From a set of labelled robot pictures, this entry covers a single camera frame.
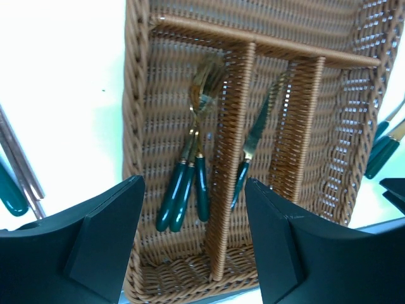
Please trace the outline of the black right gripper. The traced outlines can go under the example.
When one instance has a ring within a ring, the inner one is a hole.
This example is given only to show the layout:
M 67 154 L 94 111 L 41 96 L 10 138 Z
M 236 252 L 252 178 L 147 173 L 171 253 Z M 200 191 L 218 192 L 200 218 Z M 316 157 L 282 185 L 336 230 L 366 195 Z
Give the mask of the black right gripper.
M 390 203 L 392 203 L 402 214 L 405 211 L 405 181 L 404 178 L 385 178 L 380 181 L 380 185 L 385 188 L 383 193 Z

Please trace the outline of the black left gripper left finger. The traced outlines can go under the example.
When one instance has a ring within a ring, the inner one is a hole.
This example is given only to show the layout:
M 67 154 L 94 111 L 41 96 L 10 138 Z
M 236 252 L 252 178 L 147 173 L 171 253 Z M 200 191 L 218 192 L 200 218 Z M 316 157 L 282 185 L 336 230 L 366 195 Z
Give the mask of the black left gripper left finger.
M 49 217 L 1 231 L 2 303 L 118 303 L 144 200 L 135 175 Z

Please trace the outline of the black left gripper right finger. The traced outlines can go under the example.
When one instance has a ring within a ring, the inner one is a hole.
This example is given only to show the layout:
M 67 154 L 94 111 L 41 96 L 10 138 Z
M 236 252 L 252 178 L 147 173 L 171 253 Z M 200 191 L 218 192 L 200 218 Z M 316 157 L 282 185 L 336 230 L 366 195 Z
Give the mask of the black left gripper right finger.
M 245 186 L 264 303 L 403 303 L 404 219 L 351 229 Z

